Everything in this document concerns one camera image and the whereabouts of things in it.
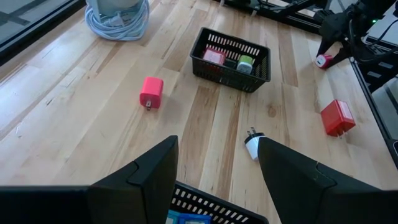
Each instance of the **red wall charger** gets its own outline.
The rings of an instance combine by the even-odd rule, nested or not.
[[[162,91],[163,80],[155,77],[146,77],[139,94],[140,104],[145,106],[147,110],[159,108],[162,102]]]
[[[346,102],[333,100],[322,112],[322,121],[326,133],[330,136],[342,136],[355,126],[355,121]]]

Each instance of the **power adapter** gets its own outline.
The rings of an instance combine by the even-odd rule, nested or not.
[[[254,127],[251,127],[251,131],[248,131],[249,137],[244,140],[246,149],[248,149],[252,160],[258,160],[258,149],[260,138],[265,137],[264,133],[257,133]]]
[[[141,93],[139,94],[139,102],[145,106],[147,110],[151,108],[159,108],[162,102],[163,80],[155,77],[146,77]]]

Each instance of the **cable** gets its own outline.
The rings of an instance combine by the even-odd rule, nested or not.
[[[392,25],[394,25],[396,22],[398,22],[398,19],[394,22],[392,22],[392,24],[390,24],[390,26],[383,32],[383,34],[381,34],[381,36],[377,39],[377,41],[373,42],[370,46],[376,45],[378,43],[380,43],[380,41],[383,39],[383,37],[387,34],[387,32],[390,30],[390,28],[392,27]]]
[[[97,35],[109,40],[139,40],[147,29],[150,14],[148,0],[142,0],[135,6],[116,16],[102,17],[104,22],[98,22],[93,8],[87,3],[85,19],[88,27]]]
[[[353,54],[353,57],[355,58],[355,60],[357,60],[358,62],[361,62],[361,63],[378,63],[381,60],[383,60],[385,57],[393,54],[395,51],[398,50],[398,46],[397,46],[386,53],[376,55],[374,58],[370,58],[370,59],[359,58],[356,55],[355,36],[354,36],[354,27],[353,27],[352,19],[349,21],[349,38],[350,38],[350,42],[351,42],[350,47],[351,47],[351,52]]]

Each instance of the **white cable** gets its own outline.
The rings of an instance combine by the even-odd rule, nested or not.
[[[85,19],[88,27],[97,35],[109,40],[139,40],[148,26],[150,7],[148,0],[117,12],[116,16],[103,17],[103,23],[94,16],[93,8],[87,3]]]

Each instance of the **metal prong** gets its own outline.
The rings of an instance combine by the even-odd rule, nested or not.
[[[150,106],[152,105],[152,102],[150,101],[150,100],[148,100],[147,101],[147,104],[146,104],[146,106],[147,106],[147,110],[150,110]]]

